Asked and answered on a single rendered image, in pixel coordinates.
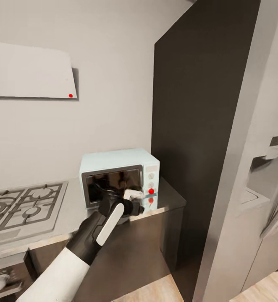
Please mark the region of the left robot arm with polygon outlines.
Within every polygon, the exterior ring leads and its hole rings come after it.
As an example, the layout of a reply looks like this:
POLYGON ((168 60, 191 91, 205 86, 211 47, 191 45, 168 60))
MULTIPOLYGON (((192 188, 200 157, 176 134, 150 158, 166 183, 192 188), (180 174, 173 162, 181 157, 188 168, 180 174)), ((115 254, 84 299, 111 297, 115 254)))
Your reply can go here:
POLYGON ((132 198, 145 199, 141 190, 127 189, 123 198, 107 195, 85 219, 70 242, 40 276, 42 280, 26 290, 16 302, 72 302, 98 251, 120 218, 144 212, 132 198))

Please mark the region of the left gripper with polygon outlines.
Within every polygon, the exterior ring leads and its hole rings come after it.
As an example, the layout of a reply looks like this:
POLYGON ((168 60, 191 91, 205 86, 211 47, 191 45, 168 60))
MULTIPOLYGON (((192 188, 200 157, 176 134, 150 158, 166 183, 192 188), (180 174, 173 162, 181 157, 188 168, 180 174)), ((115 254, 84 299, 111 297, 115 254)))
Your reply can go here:
POLYGON ((141 213, 144 212, 144 207, 141 206, 140 203, 132 202, 130 200, 125 200, 125 201, 128 204, 128 211, 124 215, 139 216, 141 213))

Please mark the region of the microwave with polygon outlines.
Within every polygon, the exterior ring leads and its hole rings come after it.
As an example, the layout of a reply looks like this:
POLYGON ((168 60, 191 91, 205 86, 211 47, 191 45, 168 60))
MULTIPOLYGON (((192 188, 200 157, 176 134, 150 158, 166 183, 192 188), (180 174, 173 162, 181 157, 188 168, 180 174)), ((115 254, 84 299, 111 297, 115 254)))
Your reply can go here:
POLYGON ((84 208, 127 189, 158 192, 160 161, 143 148, 83 154, 79 171, 84 208))

